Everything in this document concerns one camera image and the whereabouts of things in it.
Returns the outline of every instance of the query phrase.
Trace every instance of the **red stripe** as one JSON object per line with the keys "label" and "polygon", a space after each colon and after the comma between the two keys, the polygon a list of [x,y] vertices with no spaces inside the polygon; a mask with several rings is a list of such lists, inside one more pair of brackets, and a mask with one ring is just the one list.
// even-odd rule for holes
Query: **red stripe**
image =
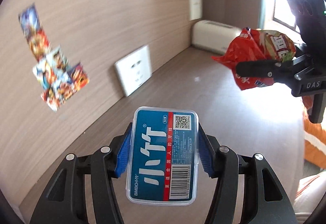
{"label": "red stripe", "polygon": [[167,116],[167,144],[166,144],[163,201],[168,201],[170,196],[172,137],[173,137],[173,112],[169,112]]}

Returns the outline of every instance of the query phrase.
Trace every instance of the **barcode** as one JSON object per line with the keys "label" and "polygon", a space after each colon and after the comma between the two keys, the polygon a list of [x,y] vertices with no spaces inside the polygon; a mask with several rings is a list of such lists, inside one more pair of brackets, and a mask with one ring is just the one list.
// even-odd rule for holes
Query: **barcode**
{"label": "barcode", "polygon": [[173,115],[174,130],[191,130],[190,115]]}
{"label": "barcode", "polygon": [[170,199],[189,198],[190,164],[172,164],[170,181]]}

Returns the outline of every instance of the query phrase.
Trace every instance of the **qr code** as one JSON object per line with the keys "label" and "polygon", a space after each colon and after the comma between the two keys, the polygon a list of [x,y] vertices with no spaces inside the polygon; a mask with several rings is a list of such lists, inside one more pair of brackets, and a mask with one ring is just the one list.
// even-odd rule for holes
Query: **qr code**
{"label": "qr code", "polygon": [[190,115],[173,115],[174,130],[191,130]]}

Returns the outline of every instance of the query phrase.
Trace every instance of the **power socket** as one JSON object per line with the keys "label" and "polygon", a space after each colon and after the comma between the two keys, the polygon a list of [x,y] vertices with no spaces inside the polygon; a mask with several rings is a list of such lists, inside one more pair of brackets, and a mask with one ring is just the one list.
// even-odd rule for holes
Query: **power socket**
{"label": "power socket", "polygon": [[152,76],[148,45],[117,61],[115,69],[125,96],[129,96]]}

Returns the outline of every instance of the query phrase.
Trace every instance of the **blue label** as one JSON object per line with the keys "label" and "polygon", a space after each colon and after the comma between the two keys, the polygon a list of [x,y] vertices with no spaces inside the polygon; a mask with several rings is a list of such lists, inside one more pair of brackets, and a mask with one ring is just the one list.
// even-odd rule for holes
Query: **blue label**
{"label": "blue label", "polygon": [[150,201],[191,200],[196,136],[193,113],[139,110],[130,196]]}

